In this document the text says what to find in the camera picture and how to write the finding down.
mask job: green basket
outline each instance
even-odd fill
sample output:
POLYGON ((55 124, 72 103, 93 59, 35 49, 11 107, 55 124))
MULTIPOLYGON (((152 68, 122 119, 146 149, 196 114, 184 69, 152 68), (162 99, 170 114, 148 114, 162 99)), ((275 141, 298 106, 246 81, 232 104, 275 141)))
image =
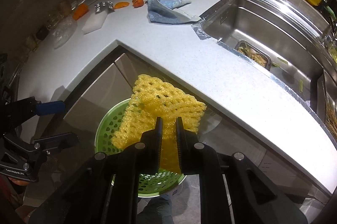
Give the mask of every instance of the green basket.
MULTIPOLYGON (((126 99, 115 105, 102 119, 95 137, 95 153, 104 152, 107 155, 120 153, 121 149, 111 143, 111 138, 119 129, 125 109, 129 103, 126 99)), ((138 197, 156 197, 174 189, 185 179, 185 175, 159 169, 155 175, 141 174, 139 177, 138 197)))

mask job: label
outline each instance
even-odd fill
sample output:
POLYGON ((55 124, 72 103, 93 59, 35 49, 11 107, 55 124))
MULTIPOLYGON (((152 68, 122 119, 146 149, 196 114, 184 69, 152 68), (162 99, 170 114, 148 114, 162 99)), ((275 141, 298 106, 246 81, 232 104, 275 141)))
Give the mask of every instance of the label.
POLYGON ((15 173, 15 174, 22 174, 22 175, 25 175, 24 173, 22 172, 16 172, 16 171, 12 171, 12 170, 9 170, 9 169, 6 169, 7 172, 10 172, 10 173, 15 173))

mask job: floor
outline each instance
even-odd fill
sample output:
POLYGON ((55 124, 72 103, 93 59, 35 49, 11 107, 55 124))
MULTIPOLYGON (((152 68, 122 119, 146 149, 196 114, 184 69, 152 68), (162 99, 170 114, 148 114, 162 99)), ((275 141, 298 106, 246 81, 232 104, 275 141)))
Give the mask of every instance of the floor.
MULTIPOLYGON (((199 176, 188 175, 172 195, 172 217, 175 224, 200 224, 199 176)), ((149 199, 138 203, 138 213, 143 210, 149 199)))

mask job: person's leg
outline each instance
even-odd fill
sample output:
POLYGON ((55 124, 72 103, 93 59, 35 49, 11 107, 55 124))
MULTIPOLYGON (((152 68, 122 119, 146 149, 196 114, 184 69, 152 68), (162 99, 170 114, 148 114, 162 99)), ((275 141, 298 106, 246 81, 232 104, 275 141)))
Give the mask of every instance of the person's leg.
POLYGON ((164 194, 151 198, 144 210, 137 215, 137 224, 174 224, 170 196, 164 194))

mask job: blue handle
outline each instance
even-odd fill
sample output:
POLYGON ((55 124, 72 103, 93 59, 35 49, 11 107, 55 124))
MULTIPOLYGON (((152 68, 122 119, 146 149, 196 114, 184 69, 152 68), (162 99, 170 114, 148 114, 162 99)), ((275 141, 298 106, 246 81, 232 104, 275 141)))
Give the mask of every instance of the blue handle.
POLYGON ((65 104, 63 101, 54 101, 36 105, 34 113, 38 116, 45 116, 53 113, 60 113, 64 110, 65 104))

